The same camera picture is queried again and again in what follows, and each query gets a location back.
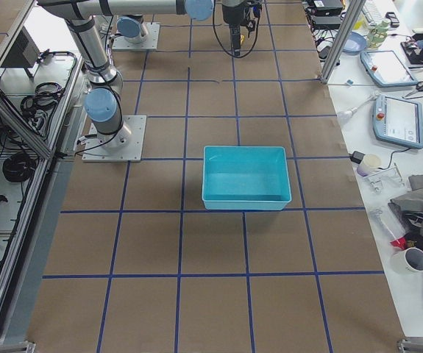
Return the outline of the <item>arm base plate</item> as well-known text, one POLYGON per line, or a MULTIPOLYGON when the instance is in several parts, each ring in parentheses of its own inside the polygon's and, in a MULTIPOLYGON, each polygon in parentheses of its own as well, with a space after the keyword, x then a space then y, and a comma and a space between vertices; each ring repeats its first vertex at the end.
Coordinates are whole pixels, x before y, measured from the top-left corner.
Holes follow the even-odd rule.
POLYGON ((113 51, 155 51, 158 45, 158 22, 117 21, 113 51))
POLYGON ((86 163, 140 162, 146 121, 145 115, 124 115, 123 127, 112 140, 105 135, 87 140, 82 160, 86 163))

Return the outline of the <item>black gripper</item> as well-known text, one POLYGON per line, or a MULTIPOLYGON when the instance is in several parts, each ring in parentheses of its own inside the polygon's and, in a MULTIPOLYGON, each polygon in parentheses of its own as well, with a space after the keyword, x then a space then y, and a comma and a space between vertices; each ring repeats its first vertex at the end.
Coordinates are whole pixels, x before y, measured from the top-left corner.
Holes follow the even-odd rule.
POLYGON ((247 23, 246 0, 222 0, 222 15, 226 24, 231 26, 231 52, 233 57, 241 55, 240 26, 247 23))

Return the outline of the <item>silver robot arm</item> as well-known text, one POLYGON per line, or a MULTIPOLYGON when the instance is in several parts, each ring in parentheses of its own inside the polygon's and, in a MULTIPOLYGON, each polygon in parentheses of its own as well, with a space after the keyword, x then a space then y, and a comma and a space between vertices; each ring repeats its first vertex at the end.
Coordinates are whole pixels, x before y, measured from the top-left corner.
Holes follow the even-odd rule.
POLYGON ((108 56, 96 17, 100 15, 189 15, 204 21, 211 16, 212 1, 39 1, 38 5, 65 21, 85 61, 92 91, 85 110, 96 128, 96 142, 88 151, 123 146, 131 135, 121 111, 123 79, 108 56))
MULTIPOLYGON (((231 57, 242 58, 248 55, 255 47, 258 27, 260 24, 260 1, 222 1, 223 20, 230 31, 230 51, 227 51, 222 44, 216 31, 216 2, 215 1, 185 1, 186 13, 196 21, 204 21, 212 17, 213 33, 221 49, 231 57), (256 31, 254 43, 251 49, 241 53, 241 46, 244 37, 241 34, 241 27, 245 27, 250 35, 256 31)), ((149 35, 142 15, 123 15, 116 21, 117 29, 125 39, 132 43, 140 43, 149 35)))

